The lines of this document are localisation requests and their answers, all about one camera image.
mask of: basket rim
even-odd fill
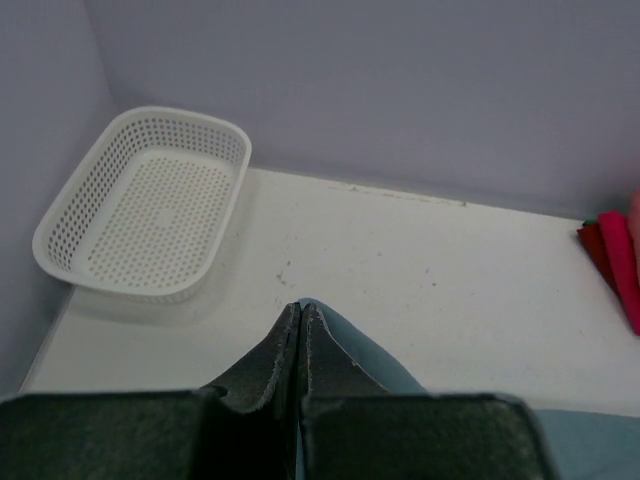
[[[105,138],[115,128],[117,128],[117,125],[121,123],[123,120],[126,120],[129,117],[136,116],[143,113],[178,114],[178,115],[186,115],[191,118],[196,118],[199,120],[205,120],[207,122],[215,123],[217,125],[233,130],[236,134],[238,134],[238,136],[244,142],[245,154],[240,163],[240,170],[238,172],[238,176],[236,178],[233,191],[231,192],[231,196],[229,197],[229,203],[227,204],[227,207],[225,209],[224,216],[220,223],[220,227],[218,228],[218,232],[215,236],[213,245],[209,249],[209,252],[206,258],[204,259],[204,261],[202,262],[202,265],[200,266],[200,268],[196,273],[189,276],[189,278],[186,279],[185,281],[180,282],[176,285],[172,285],[170,287],[162,287],[162,288],[128,287],[124,285],[118,285],[114,283],[96,280],[90,277],[86,277],[84,275],[62,270],[60,267],[55,265],[51,260],[49,260],[49,258],[43,251],[43,245],[44,245],[43,242],[44,242],[46,233],[48,232],[47,226],[49,224],[49,221],[51,220],[51,217],[58,210],[67,193],[75,186],[76,181],[79,179],[79,177],[83,173],[82,170],[84,165],[94,157],[94,155],[97,153],[99,148],[102,146],[102,143],[105,140]],[[33,239],[31,242],[31,249],[33,251],[33,256],[35,257],[36,263],[40,266],[40,268],[42,268],[46,273],[48,273],[52,277],[58,278],[60,280],[66,281],[74,285],[78,285],[81,287],[86,287],[86,288],[90,288],[90,289],[98,290],[102,292],[107,292],[111,294],[127,295],[127,296],[134,296],[134,297],[158,298],[158,297],[167,297],[171,295],[176,295],[176,294],[180,294],[187,291],[189,288],[194,286],[198,281],[200,281],[211,268],[213,260],[220,247],[220,243],[222,242],[222,238],[227,230],[227,225],[231,218],[231,213],[233,212],[233,209],[236,204],[236,200],[240,193],[240,187],[242,186],[242,183],[244,181],[244,176],[249,165],[249,160],[251,158],[251,153],[252,153],[251,140],[249,139],[249,136],[244,132],[244,130],[242,130],[240,127],[238,127],[237,125],[234,125],[231,122],[222,120],[217,117],[213,117],[211,115],[205,115],[205,114],[193,112],[190,110],[154,106],[154,105],[136,107],[120,113],[119,115],[114,117],[113,120],[111,120],[111,122],[109,122],[109,124],[100,134],[98,139],[94,142],[94,144],[91,146],[89,151],[82,158],[82,160],[80,161],[76,169],[73,171],[73,173],[71,174],[67,182],[64,184],[64,186],[56,196],[55,200],[51,203],[46,213],[40,220],[40,223],[38,224],[34,232]]]

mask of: table surface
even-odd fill
[[[315,297],[431,391],[640,416],[639,341],[578,226],[251,169],[202,290],[159,306],[75,289],[23,390],[197,387]]]

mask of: wall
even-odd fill
[[[640,185],[629,0],[88,0],[123,107],[244,127],[268,167],[588,215]]]
[[[67,288],[33,260],[36,225],[115,114],[82,0],[0,3],[0,396],[15,392]]]

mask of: perforated basket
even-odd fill
[[[201,286],[231,216],[251,142],[235,125],[144,107],[115,118],[38,226],[49,274],[136,300]]]

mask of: light blue cloth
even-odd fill
[[[333,337],[373,378],[393,393],[426,393],[388,352],[327,305],[318,305]],[[564,480],[640,480],[640,418],[537,410],[549,450]]]

